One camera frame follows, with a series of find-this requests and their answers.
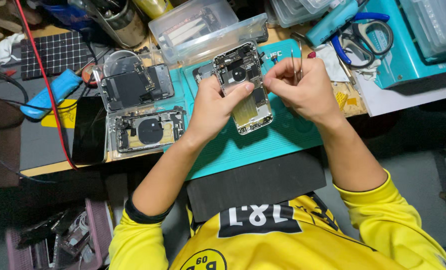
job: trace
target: yellow bottle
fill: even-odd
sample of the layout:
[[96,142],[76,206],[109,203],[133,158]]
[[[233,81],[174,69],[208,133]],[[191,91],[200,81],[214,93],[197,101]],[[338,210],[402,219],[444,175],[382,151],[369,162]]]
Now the yellow bottle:
[[169,0],[133,0],[152,20],[173,9]]

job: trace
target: teal silicone repair mat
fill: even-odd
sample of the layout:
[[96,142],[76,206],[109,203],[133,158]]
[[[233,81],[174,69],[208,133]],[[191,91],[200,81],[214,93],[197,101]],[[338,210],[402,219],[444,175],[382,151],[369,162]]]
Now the teal silicone repair mat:
[[[287,39],[260,47],[265,52],[264,60],[269,67],[273,67],[270,57],[278,55],[278,59],[300,57],[300,49],[295,40]],[[198,89],[192,70],[209,63],[204,62],[192,67],[180,69],[182,85],[184,87],[184,99],[188,108],[188,114],[193,112],[194,95]],[[218,136],[210,141],[202,150],[190,170],[187,180],[211,175],[286,155],[299,150],[308,149],[322,144],[322,139],[315,125],[303,117],[294,118],[281,102],[280,98],[270,93],[268,95],[273,121],[246,135],[237,132],[232,118],[221,130]]]

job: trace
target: grid mat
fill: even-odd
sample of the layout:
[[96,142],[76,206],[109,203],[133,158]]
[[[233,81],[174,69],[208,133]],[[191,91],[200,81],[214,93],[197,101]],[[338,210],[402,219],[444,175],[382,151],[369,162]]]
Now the grid mat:
[[[78,32],[42,36],[34,40],[47,75],[59,74],[68,68],[78,70],[87,64],[88,46]],[[30,80],[41,76],[31,42],[24,39],[21,41],[21,78]]]
[[[277,43],[262,46],[260,49],[265,52],[265,61],[268,67],[274,64],[270,60],[272,53],[278,54],[278,59],[283,59],[293,55],[300,57],[300,50],[297,42],[292,39],[283,40]],[[184,67],[180,69],[182,85],[184,87],[184,99],[186,100],[189,115],[193,112],[195,102],[196,82],[192,71],[199,65]],[[280,98],[270,93],[268,95],[273,122],[267,126],[240,135],[233,119],[230,118],[226,126],[210,141],[202,150],[190,170],[187,180],[211,175],[234,169],[251,163],[260,162],[274,157],[286,155],[299,150],[308,149],[322,144],[320,133],[315,125],[305,120],[303,117],[294,118]]]

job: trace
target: hand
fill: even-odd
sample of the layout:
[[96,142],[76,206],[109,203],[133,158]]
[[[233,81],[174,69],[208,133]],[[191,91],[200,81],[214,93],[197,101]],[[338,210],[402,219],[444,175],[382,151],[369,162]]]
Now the hand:
[[[294,68],[300,70],[300,59],[294,59]],[[279,96],[286,107],[317,125],[329,125],[344,118],[333,94],[325,64],[319,58],[303,59],[303,78],[294,85],[291,58],[285,58],[272,67],[263,84],[268,91]]]
[[253,83],[242,83],[222,97],[220,83],[215,75],[203,79],[199,83],[193,114],[184,138],[189,138],[196,146],[207,144],[226,125],[233,108],[249,96],[254,88]]

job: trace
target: wooden desk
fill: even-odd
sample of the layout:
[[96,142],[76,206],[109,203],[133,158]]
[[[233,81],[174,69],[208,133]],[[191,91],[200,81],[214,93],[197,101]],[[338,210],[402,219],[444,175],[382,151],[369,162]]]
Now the wooden desk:
[[[261,43],[260,46],[264,46],[267,44],[275,43],[281,40],[287,40],[290,38],[290,34],[294,31],[299,33],[306,33],[309,30],[309,26],[292,26],[289,28],[272,28],[268,29],[268,41]],[[44,36],[50,36],[50,35],[56,35],[68,32],[66,29],[57,28],[54,26],[47,26],[46,28],[42,30],[33,31],[33,37],[44,37]],[[141,46],[148,46],[149,40],[147,39],[145,43]],[[308,55],[312,50],[305,45],[303,48],[303,55]],[[355,90],[355,88],[351,85],[351,83],[333,83],[333,91],[336,95],[338,92],[341,92],[343,94],[348,94],[348,101],[343,108],[343,113],[345,114],[345,117],[350,117],[358,114],[367,114],[368,111],[366,110],[363,100],[359,96],[358,92]],[[48,173],[54,173],[59,171],[65,171],[70,170],[71,167],[67,161],[62,161],[58,163],[53,163],[33,169],[26,169],[22,170],[21,173],[26,176],[35,176],[35,175],[42,175],[42,174],[48,174]]]

